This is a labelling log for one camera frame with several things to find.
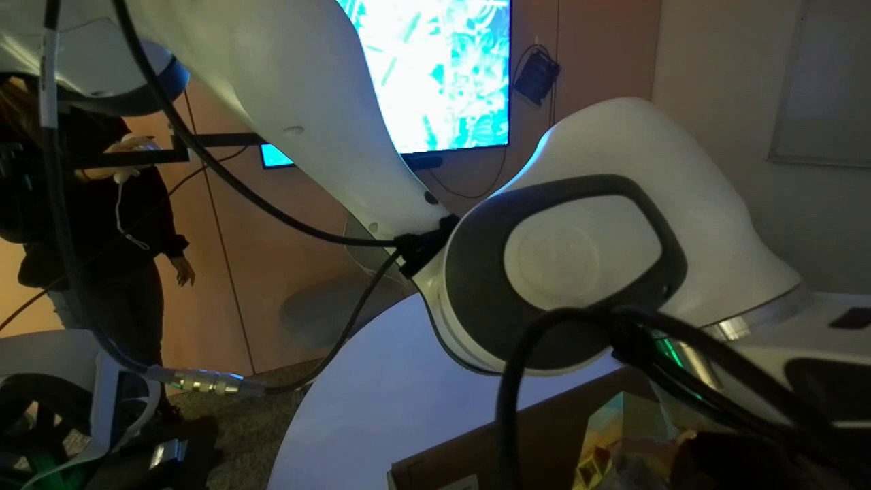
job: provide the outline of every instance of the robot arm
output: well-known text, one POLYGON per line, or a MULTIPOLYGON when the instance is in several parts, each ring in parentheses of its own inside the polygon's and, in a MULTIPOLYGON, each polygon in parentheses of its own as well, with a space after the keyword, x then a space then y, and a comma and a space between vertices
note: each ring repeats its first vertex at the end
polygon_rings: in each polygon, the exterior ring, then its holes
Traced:
MULTIPOLYGON (((641 304, 717 327, 800 276, 686 131, 645 100, 608 100, 548 131, 419 282, 449 351, 501 373, 527 327, 555 306, 641 304)), ((582 365, 601 349, 591 330, 558 330, 532 368, 582 365)))
MULTIPOLYGON (((38 74, 41 8, 0 3, 0 74, 38 74)), ((449 215, 401 161, 358 30, 337 3, 132 0, 129 8, 173 94, 185 82, 177 56, 257 134, 295 155, 374 236, 434 232, 449 215)), ((67 90, 99 109, 159 109, 109 0, 67 0, 60 45, 67 90)))

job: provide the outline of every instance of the device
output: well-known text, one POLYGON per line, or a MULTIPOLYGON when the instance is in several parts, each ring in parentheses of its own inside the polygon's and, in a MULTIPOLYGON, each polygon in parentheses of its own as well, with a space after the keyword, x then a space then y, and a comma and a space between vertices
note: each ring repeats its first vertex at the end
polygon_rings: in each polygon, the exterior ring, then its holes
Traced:
POLYGON ((552 60, 544 45, 540 45, 524 60, 514 90, 543 105, 561 70, 561 63, 552 60))
MULTIPOLYGON (((342 0, 404 155, 510 144, 513 0, 342 0)), ((264 168, 293 166, 275 144, 264 168)))
POLYGON ((280 146, 275 144, 260 144, 263 153, 263 166, 264 168, 290 168, 295 166, 295 161, 290 155, 280 153, 280 146))

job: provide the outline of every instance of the cardboard box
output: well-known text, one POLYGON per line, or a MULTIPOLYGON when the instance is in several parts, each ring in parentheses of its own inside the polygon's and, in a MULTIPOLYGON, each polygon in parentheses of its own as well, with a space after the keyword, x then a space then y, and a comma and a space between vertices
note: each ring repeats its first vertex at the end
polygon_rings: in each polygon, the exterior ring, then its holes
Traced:
POLYGON ((678 429, 665 408, 633 392, 611 398, 591 419, 581 449, 572 490, 596 490, 615 474, 668 482, 678 429))
MULTIPOLYGON (((625 368, 520 411, 524 486, 572 490, 589 419, 621 392, 653 400, 648 379, 625 368)), ((498 429, 488 423, 401 459, 388 479, 392 490, 503 490, 498 429)))

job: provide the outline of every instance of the floor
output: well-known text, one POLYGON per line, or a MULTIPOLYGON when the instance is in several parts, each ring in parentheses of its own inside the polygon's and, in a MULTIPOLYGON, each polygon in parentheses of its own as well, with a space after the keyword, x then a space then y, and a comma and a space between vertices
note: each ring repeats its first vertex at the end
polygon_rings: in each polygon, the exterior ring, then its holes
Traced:
MULTIPOLYGON (((267 373, 271 384, 295 385, 317 361, 267 373)), ((211 468, 204 486, 241 490, 267 486, 271 471, 306 392, 279 392, 264 398, 173 394, 185 419, 216 419, 222 462, 211 468)))

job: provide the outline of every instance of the beige wall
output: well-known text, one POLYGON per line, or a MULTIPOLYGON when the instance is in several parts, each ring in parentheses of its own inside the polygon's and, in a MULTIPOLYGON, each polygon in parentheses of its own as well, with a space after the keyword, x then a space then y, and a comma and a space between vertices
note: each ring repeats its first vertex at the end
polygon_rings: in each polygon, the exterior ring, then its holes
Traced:
POLYGON ((871 290, 871 174, 769 162, 799 14, 800 0, 665 0, 653 100, 713 153, 780 256, 815 286, 871 290))
MULTIPOLYGON (((193 85, 188 90, 200 134, 249 131, 219 97, 193 85)), ((135 123, 166 134, 163 117, 135 123)), ((196 162, 166 166, 166 181, 196 162)), ((320 229, 343 234, 346 212, 301 168, 264 170, 260 153, 227 161, 264 199, 320 229)), ((280 304, 306 289, 354 268, 348 253, 307 240, 267 217, 219 177, 203 174, 174 196, 177 229, 190 240, 196 286, 177 289, 163 260, 166 282, 166 361, 177 368, 216 368, 263 373, 295 361, 293 336, 279 323, 280 304)))

